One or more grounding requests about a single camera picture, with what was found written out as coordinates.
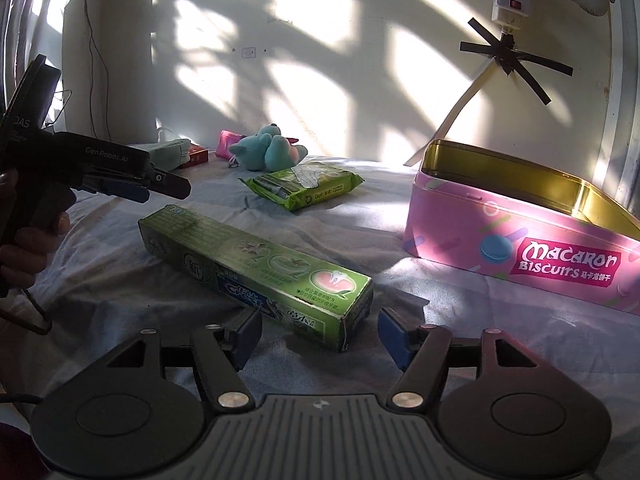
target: white bedsheet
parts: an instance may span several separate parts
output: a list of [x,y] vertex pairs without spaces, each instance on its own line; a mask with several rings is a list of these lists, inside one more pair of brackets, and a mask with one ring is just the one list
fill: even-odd
[[[374,309],[344,354],[290,334],[271,320],[241,372],[266,393],[384,393],[400,372],[378,341],[383,306],[447,326],[457,336],[501,328],[606,404],[613,438],[598,474],[640,478],[640,317],[495,278],[409,257],[401,248],[414,170],[372,162],[316,158],[356,171],[352,193],[297,213],[254,195],[251,176],[213,154],[186,170],[193,186],[181,205],[313,256],[373,277]],[[82,193],[73,229],[33,287],[54,320],[49,336],[0,326],[0,383],[12,393],[44,396],[117,343],[147,327],[186,329],[212,322],[232,303],[150,256],[138,219],[167,203],[146,204]],[[31,312],[26,300],[14,309]],[[473,378],[452,372],[447,389]],[[190,378],[183,383],[192,387]]]

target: pink pouch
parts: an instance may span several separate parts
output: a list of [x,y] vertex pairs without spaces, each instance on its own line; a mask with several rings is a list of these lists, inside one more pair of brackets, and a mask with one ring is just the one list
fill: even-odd
[[[218,147],[216,148],[216,156],[220,158],[224,158],[225,160],[231,160],[233,155],[229,151],[229,146],[235,144],[240,139],[246,136],[235,134],[233,132],[229,132],[227,130],[222,130],[220,132],[220,140],[218,141]],[[290,137],[286,137],[286,139],[291,143],[295,144],[296,142],[300,142],[300,139],[291,139]]]

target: red box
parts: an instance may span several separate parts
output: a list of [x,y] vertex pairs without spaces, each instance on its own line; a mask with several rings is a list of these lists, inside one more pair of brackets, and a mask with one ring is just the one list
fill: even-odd
[[198,164],[208,162],[209,150],[197,144],[191,143],[191,146],[189,147],[189,156],[191,157],[190,160],[179,166],[179,169],[184,170],[185,168],[190,168],[191,166],[197,166]]

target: wall socket plate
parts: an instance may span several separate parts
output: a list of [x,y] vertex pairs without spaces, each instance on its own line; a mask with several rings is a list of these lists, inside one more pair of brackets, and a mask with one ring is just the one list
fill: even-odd
[[254,46],[247,46],[244,49],[242,49],[242,59],[250,59],[252,57],[255,57]]

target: silver screw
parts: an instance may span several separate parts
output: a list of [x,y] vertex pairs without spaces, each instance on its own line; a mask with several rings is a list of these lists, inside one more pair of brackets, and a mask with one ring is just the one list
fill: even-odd
[[424,399],[413,392],[401,392],[395,394],[391,401],[399,408],[417,408],[424,402]]
[[242,392],[227,392],[218,397],[218,403],[225,408],[242,408],[249,403],[249,397]]

